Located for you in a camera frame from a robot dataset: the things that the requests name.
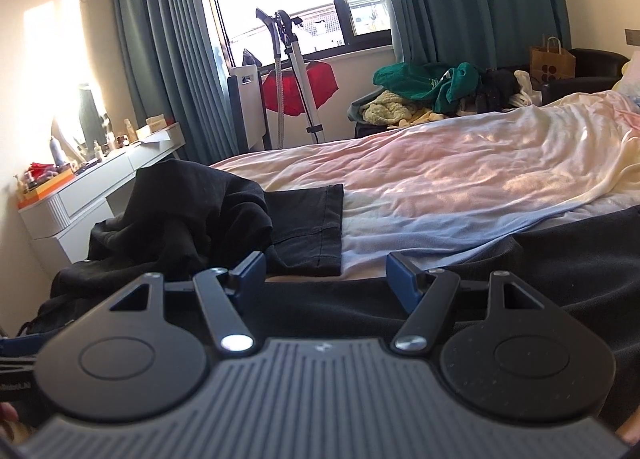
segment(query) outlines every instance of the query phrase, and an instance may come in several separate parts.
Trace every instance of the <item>brown paper bag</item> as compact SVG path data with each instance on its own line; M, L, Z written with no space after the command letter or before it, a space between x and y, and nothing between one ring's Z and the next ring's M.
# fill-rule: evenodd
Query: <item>brown paper bag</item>
M531 48L531 78L540 84L575 78L575 56L563 49L555 36L551 36L545 44L544 47Z

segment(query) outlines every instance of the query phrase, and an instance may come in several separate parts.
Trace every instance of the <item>blue clip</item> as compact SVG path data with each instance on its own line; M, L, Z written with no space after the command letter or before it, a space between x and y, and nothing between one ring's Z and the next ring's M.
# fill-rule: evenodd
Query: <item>blue clip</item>
M418 307L426 290L426 279L426 273L402 253L394 251L387 255L386 281L408 314Z
M45 343L65 327L53 329L46 333L29 334L27 336L18 336L17 338L2 338L0 339L0 357L19 358L21 356L36 355L44 347Z
M226 288L235 291L233 300L240 311L244 311L251 304L266 278L267 259L260 251L252 252L229 271Z

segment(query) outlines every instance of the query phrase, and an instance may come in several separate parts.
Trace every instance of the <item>desk drawer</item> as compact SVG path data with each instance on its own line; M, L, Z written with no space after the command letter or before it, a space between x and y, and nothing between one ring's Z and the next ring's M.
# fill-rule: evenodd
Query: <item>desk drawer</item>
M133 169L126 154L119 154L113 159L107 158L96 168L74 179L59 195L69 217L80 210L107 190L124 184L127 178L133 178Z

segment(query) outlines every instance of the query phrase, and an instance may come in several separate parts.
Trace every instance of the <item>red cloth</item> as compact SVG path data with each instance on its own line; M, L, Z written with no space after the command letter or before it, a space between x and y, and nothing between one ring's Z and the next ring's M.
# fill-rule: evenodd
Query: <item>red cloth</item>
M320 108L338 90L334 70L324 62L313 61L306 66L311 91L314 94L316 108ZM292 70L282 71L282 89L284 91L284 113L288 116L299 116L305 112L302 97ZM269 110L278 110L278 93L276 90L276 73L271 71L262 84L264 106Z
M46 174L46 172L56 171L56 166L54 164L47 163L31 163L31 166L27 170L31 172L31 175L37 181L40 177Z

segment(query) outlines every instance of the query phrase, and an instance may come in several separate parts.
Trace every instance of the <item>metal screw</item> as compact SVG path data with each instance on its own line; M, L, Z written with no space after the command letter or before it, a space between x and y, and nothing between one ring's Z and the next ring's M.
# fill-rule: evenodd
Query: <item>metal screw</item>
M220 345L232 353L241 353L254 345L254 339L246 334L229 334L220 340Z
M401 336L396 340L395 346L401 351L414 353L423 350L427 346L427 340L418 335Z

